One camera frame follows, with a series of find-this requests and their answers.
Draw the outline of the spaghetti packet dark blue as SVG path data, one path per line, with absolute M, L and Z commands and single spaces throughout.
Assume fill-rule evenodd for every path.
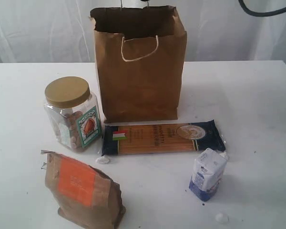
M 103 156 L 204 151 L 224 152 L 215 121 L 105 127 Z

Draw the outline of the brown paper shopping bag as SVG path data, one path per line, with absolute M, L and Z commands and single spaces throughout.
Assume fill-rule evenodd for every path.
M 95 8 L 90 16 L 106 122 L 177 119 L 187 32 L 176 7 Z

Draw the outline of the nut jar with gold lid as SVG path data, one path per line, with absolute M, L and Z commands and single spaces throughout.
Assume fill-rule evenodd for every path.
M 83 152 L 101 136 L 98 100 L 85 79 L 56 79 L 46 86 L 44 94 L 44 109 L 60 144 L 73 152 Z

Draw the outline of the small white crumpled scrap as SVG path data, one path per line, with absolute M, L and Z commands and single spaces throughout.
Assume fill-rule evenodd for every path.
M 110 158 L 107 156 L 101 156 L 95 160 L 95 162 L 98 164 L 108 164 L 110 161 Z

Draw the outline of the white and blue carton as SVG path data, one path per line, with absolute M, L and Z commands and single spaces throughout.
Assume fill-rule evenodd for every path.
M 212 198 L 222 180 L 227 160 L 208 148 L 195 160 L 189 189 L 203 202 Z

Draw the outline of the brown pouch with orange label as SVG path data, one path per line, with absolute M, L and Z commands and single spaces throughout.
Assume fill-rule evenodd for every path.
M 41 154 L 47 156 L 45 186 L 61 217 L 84 229 L 118 228 L 126 212 L 118 183 L 74 158 L 48 150 Z

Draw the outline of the white scrap near front edge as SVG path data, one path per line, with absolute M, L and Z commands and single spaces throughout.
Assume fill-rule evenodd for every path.
M 227 224 L 229 222 L 229 217 L 225 213 L 218 213 L 215 216 L 215 220 L 220 224 Z

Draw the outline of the white fabric backdrop curtain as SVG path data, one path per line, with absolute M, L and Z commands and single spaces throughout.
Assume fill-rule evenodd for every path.
M 286 62 L 286 13 L 252 17 L 236 0 L 152 0 L 177 8 L 187 61 Z M 0 0 L 0 62 L 92 62 L 90 11 L 142 8 L 138 0 Z

